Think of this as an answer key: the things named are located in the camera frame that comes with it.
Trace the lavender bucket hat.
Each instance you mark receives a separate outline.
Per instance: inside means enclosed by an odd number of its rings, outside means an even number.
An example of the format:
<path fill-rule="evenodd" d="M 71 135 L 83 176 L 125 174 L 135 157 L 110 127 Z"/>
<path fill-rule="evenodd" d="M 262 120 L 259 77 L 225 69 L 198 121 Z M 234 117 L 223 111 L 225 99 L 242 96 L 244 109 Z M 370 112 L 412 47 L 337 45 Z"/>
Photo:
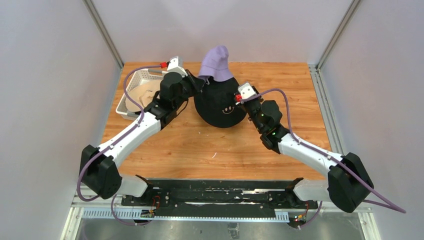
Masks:
<path fill-rule="evenodd" d="M 198 78 L 208 81 L 225 82 L 234 77 L 229 69 L 229 51 L 226 46 L 218 45 L 210 49 L 203 58 Z"/>

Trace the beige bucket hat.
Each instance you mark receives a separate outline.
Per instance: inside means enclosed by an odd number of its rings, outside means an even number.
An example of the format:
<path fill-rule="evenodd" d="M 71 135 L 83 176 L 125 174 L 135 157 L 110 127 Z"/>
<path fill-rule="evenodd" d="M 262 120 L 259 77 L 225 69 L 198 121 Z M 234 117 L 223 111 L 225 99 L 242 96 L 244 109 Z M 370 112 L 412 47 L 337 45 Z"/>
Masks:
<path fill-rule="evenodd" d="M 239 83 L 232 77 L 219 82 L 208 78 L 202 92 L 194 96 L 194 105 L 199 116 L 216 128 L 231 128 L 245 119 L 247 113 L 236 106 L 235 93 Z"/>

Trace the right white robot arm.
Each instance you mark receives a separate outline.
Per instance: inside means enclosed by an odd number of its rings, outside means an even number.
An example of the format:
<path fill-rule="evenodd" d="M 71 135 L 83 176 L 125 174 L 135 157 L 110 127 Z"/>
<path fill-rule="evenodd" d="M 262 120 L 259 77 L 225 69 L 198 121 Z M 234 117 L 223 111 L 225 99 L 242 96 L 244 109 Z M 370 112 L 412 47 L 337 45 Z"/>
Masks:
<path fill-rule="evenodd" d="M 267 149 L 292 157 L 327 179 L 323 193 L 306 190 L 306 180 L 297 179 L 292 191 L 285 195 L 291 208 L 297 209 L 307 200 L 329 201 L 352 213 L 374 189 L 358 155 L 331 152 L 299 138 L 280 123 L 283 114 L 276 101 L 256 98 L 244 101 L 242 106 Z"/>

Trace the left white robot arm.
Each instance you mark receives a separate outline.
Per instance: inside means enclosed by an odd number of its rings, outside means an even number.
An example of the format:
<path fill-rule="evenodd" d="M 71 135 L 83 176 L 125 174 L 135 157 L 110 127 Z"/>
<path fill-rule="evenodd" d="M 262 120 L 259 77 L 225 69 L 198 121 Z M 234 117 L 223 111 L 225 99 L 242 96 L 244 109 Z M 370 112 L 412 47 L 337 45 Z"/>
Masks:
<path fill-rule="evenodd" d="M 139 145 L 175 119 L 181 105 L 200 94 L 205 83 L 189 71 L 186 75 L 166 73 L 152 102 L 140 111 L 130 125 L 111 140 L 97 147 L 87 145 L 82 150 L 77 180 L 78 197 L 88 201 L 81 193 L 81 185 L 85 184 L 95 193 L 92 200 L 129 195 L 134 196 L 140 206 L 149 206 L 153 201 L 149 183 L 140 176 L 121 175 L 118 167 Z"/>

